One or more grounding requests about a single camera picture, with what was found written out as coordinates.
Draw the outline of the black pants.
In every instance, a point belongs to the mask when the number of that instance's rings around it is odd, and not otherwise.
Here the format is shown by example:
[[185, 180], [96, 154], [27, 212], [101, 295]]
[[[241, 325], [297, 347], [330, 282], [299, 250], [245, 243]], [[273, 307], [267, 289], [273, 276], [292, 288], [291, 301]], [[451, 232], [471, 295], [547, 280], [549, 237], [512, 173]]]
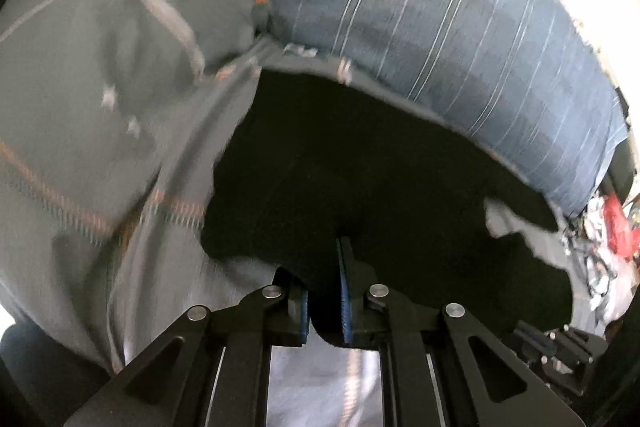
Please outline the black pants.
[[338, 241], [415, 303], [460, 303], [496, 336], [554, 329], [570, 278], [524, 236], [493, 236], [488, 202], [556, 230], [540, 193], [464, 136], [335, 81], [264, 70], [213, 170], [201, 244], [210, 257], [288, 268], [311, 289], [317, 331], [339, 340]]

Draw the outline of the red and white clutter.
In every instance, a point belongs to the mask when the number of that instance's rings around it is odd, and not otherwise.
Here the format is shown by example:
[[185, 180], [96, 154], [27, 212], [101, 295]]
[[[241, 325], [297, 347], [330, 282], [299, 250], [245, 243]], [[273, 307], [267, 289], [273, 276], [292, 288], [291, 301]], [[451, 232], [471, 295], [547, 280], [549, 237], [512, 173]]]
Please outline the red and white clutter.
[[564, 233], [576, 300], [597, 329], [620, 319], [639, 289], [639, 230], [616, 195], [591, 197]]

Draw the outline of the blue striped pillow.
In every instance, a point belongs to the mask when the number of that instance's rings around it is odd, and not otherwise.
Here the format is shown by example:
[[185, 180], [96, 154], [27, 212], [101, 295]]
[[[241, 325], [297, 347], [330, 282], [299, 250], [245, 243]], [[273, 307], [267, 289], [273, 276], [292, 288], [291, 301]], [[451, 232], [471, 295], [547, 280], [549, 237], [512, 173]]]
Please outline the blue striped pillow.
[[274, 33], [352, 60], [492, 150], [568, 215], [627, 128], [560, 0], [268, 0]]

